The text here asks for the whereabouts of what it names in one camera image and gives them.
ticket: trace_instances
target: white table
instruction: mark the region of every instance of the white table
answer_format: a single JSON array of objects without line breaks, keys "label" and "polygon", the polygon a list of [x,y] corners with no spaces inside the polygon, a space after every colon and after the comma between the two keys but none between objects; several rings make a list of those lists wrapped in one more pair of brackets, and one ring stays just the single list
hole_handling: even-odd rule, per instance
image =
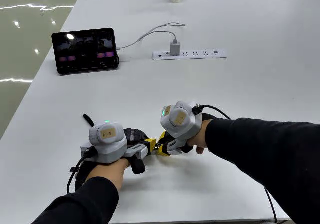
[{"label": "white table", "polygon": [[[66,193],[88,139],[88,113],[159,137],[162,107],[195,100],[233,118],[320,121],[320,0],[78,0],[62,31],[113,27],[118,46],[170,21],[183,49],[225,48],[227,59],[153,61],[171,37],[121,50],[116,71],[59,76],[51,49],[0,146],[0,223],[25,224]],[[265,191],[206,152],[148,157],[125,173],[111,222],[273,217]],[[275,203],[278,217],[288,218]]]}]

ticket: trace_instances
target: human hand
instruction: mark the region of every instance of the human hand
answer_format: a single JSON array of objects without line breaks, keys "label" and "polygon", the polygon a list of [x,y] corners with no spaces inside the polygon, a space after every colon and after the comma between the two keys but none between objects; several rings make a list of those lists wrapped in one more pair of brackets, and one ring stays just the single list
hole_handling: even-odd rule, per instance
[{"label": "human hand", "polygon": [[187,141],[189,146],[196,146],[196,152],[198,154],[204,153],[205,148],[208,147],[206,143],[206,129],[211,120],[212,119],[204,120],[198,134]]},{"label": "human hand", "polygon": [[118,191],[120,191],[124,180],[124,172],[128,166],[129,161],[125,158],[108,165],[99,164],[89,173],[86,181],[93,177],[104,177],[112,181]]}]

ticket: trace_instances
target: power outlet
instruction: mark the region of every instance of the power outlet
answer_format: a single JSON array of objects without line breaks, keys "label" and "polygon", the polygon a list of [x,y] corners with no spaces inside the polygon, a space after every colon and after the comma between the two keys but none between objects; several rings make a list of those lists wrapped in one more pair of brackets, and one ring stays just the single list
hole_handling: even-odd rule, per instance
[{"label": "power outlet", "polygon": [[153,52],[153,60],[172,59],[195,59],[195,58],[226,58],[227,52],[224,49],[204,49],[181,51],[178,56],[170,56],[168,51]]}]

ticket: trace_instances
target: black sleeve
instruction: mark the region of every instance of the black sleeve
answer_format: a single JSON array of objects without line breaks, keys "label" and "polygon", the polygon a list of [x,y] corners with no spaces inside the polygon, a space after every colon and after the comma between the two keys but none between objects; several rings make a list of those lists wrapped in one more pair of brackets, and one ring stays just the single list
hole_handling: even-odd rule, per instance
[{"label": "black sleeve", "polygon": [[55,199],[33,224],[106,224],[118,201],[114,184],[106,178],[94,177],[75,193]]},{"label": "black sleeve", "polygon": [[296,223],[319,220],[320,125],[215,118],[205,140],[211,152],[265,185]]}]

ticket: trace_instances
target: white cable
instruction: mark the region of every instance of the white cable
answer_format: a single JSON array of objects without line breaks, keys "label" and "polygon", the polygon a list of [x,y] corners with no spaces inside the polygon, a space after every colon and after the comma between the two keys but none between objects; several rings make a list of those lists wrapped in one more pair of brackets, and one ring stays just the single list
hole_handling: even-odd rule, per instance
[{"label": "white cable", "polygon": [[177,39],[177,36],[176,36],[175,33],[173,33],[173,32],[170,32],[170,31],[162,31],[162,30],[153,31],[153,32],[149,32],[149,33],[144,34],[144,35],[141,36],[140,39],[138,39],[136,42],[134,42],[134,43],[132,43],[132,44],[129,44],[129,45],[125,46],[125,47],[121,47],[121,48],[119,48],[119,49],[128,48],[128,47],[130,47],[130,46],[132,46],[132,45],[135,45],[135,44],[138,43],[140,40],[142,40],[143,38],[147,37],[148,35],[150,35],[150,34],[152,34],[152,33],[171,33],[171,34],[174,35],[174,39],[175,39],[175,40]]},{"label": "white cable", "polygon": [[[137,39],[136,42],[132,43],[132,44],[129,44],[127,46],[124,46],[124,47],[120,47],[120,48],[117,48],[117,50],[120,50],[120,49],[123,49],[123,48],[128,48],[130,46],[133,46],[134,44],[138,43],[139,41],[143,40],[146,36],[148,36],[149,34],[153,33],[153,31],[157,28],[161,28],[161,27],[165,27],[165,26],[175,26],[175,27],[184,27],[185,24],[184,23],[177,23],[177,22],[170,22],[170,23],[165,23],[165,24],[162,24],[162,25],[159,25],[153,29],[151,29],[149,32],[147,32],[146,34],[142,35],[140,38]],[[161,32],[168,32],[168,33],[172,33],[174,35],[174,39],[177,39],[176,35],[173,33],[173,32],[169,32],[169,31],[161,31]]]}]

